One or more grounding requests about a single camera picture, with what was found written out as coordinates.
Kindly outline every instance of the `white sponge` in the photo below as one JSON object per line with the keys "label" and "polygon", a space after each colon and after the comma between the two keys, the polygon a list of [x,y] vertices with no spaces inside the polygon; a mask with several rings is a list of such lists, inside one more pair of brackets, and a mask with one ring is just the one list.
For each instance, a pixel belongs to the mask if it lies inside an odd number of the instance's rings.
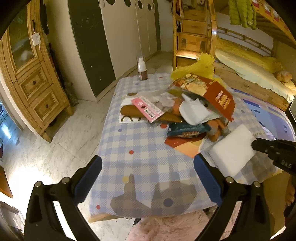
{"label": "white sponge", "polygon": [[225,177],[234,177],[255,155],[251,146],[254,140],[248,128],[241,124],[213,146],[210,156]]}

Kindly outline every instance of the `glass cabinet door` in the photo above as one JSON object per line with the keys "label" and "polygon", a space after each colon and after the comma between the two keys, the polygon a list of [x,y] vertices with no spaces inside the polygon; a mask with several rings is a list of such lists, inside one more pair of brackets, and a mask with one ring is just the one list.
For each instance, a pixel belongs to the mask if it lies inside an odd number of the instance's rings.
{"label": "glass cabinet door", "polygon": [[34,58],[31,48],[27,23],[27,6],[25,6],[9,25],[9,39],[15,70],[19,70]]}

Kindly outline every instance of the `blue plaid tablecloth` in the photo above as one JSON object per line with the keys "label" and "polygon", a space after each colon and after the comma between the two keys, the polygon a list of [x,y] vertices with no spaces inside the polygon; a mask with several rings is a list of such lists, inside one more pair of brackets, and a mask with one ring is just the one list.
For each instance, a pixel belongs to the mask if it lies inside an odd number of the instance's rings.
{"label": "blue plaid tablecloth", "polygon": [[[165,90],[170,83],[169,74],[152,74],[146,81],[139,81],[137,76],[119,80],[98,148],[103,167],[91,189],[92,220],[102,213],[130,218],[167,217],[215,205],[193,168],[193,159],[164,144],[167,128],[161,128],[160,123],[118,120],[120,105],[128,93]],[[243,123],[255,136],[266,138],[245,103],[227,89],[236,103],[230,130]],[[200,151],[215,166],[208,155],[212,145],[204,139]],[[257,153],[234,178],[251,184],[277,171],[266,154]]]}

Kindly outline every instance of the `hanging clothes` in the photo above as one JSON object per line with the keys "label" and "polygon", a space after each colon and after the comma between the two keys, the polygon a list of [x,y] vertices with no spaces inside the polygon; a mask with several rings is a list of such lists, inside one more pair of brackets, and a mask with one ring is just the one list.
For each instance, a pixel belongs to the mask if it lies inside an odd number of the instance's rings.
{"label": "hanging clothes", "polygon": [[229,0],[230,24],[256,29],[257,16],[252,0]]}

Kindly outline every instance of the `pink fluffy rug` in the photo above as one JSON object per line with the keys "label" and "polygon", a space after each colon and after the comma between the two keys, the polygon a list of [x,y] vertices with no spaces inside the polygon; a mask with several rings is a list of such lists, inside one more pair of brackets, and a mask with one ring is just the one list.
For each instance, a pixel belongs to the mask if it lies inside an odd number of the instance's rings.
{"label": "pink fluffy rug", "polygon": [[[221,239],[229,236],[237,218],[241,202],[237,202]],[[175,217],[149,217],[132,227],[126,241],[194,241],[204,229],[216,207]]]}

